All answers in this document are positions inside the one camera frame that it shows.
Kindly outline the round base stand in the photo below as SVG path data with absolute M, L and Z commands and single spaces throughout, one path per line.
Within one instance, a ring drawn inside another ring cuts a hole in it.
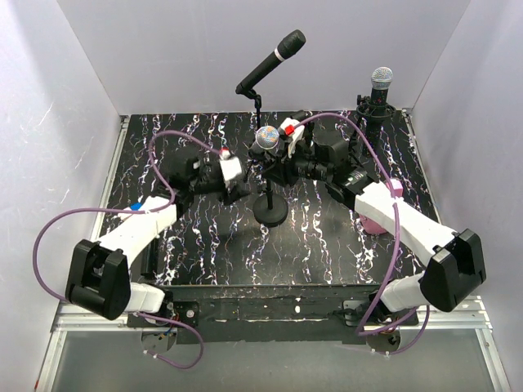
M 257 163 L 260 165 L 261 178 L 265 181 L 265 188 L 253 204 L 253 214 L 256 221 L 266 226 L 273 228 L 281 225 L 288 215 L 288 203 L 286 199 L 276 194 L 273 190 L 273 181 L 266 180 L 262 176 L 262 164 L 266 162 L 274 162 L 274 160 L 262 160 L 257 158 Z

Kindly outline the silver mesh microphone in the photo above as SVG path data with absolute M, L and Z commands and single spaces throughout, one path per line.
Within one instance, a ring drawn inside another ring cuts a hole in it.
M 266 152 L 273 151 L 279 144 L 279 130 L 276 127 L 260 127 L 254 136 L 254 142 L 248 149 L 248 152 L 256 157 Z
M 378 144 L 382 123 L 390 117 L 387 95 L 393 80 L 393 72 L 390 68 L 382 66 L 375 69 L 371 74 L 371 95 L 367 110 L 366 137 L 369 143 L 375 147 Z
M 159 240 L 155 238 L 144 251 L 141 258 L 141 276 L 152 279 L 155 277 L 159 261 Z

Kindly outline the tall black foam microphone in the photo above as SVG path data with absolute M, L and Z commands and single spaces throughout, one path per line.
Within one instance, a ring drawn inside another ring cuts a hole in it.
M 237 95 L 248 93 L 280 64 L 296 55 L 306 44 L 306 36 L 300 29 L 295 29 L 285 36 L 277 47 L 236 87 Z

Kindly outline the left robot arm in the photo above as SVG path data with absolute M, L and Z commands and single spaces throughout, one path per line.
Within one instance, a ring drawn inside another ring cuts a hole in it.
M 114 320 L 124 313 L 142 312 L 153 325 L 168 325 L 174 308 L 167 293 L 148 283 L 134 283 L 129 268 L 167 228 L 188 210 L 194 197 L 218 194 L 225 205 L 248 195 L 238 182 L 243 177 L 239 158 L 223 151 L 204 163 L 189 157 L 173 163 L 141 208 L 123 215 L 122 223 L 95 241 L 74 248 L 65 289 L 68 302 Z

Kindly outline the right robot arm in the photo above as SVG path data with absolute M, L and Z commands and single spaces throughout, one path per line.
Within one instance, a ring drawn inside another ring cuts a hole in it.
M 399 236 L 424 264 L 422 273 L 389 280 L 382 293 L 371 295 L 369 312 L 376 323 L 391 323 L 400 311 L 420 305 L 450 312 L 485 281 L 479 236 L 469 229 L 459 233 L 392 198 L 387 184 L 351 156 L 346 140 L 295 141 L 265 127 L 249 152 L 262 164 L 263 176 L 278 185 L 291 186 L 299 178 L 323 181 L 333 199 Z

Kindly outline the pink wedge block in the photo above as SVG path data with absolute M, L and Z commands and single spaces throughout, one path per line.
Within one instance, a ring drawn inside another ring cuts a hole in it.
M 397 178 L 388 183 L 372 183 L 356 200 L 356 211 L 367 234 L 395 233 L 393 203 L 403 197 L 403 185 Z

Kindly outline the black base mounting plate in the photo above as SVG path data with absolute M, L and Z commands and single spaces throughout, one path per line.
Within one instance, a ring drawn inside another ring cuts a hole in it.
M 361 344 L 357 318 L 340 313 L 365 303 L 376 284 L 172 285 L 163 290 L 179 319 L 207 343 L 340 341 Z

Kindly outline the right shock mount stand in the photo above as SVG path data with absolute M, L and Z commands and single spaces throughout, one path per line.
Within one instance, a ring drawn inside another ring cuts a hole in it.
M 364 135 L 369 145 L 376 150 L 384 122 L 389 121 L 396 108 L 387 103 L 388 90 L 372 89 L 369 96 L 357 96 L 356 125 L 365 120 Z

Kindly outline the aluminium frame rail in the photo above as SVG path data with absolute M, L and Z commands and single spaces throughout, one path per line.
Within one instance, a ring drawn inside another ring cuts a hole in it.
M 145 323 L 107 321 L 77 307 L 58 309 L 38 391 L 507 391 L 510 388 L 483 301 L 453 314 L 419 312 L 398 329 L 400 353 L 382 356 L 344 335 L 305 335 L 318 321 L 256 322 L 254 338 L 207 342 L 199 364 L 170 365 L 195 354 Z

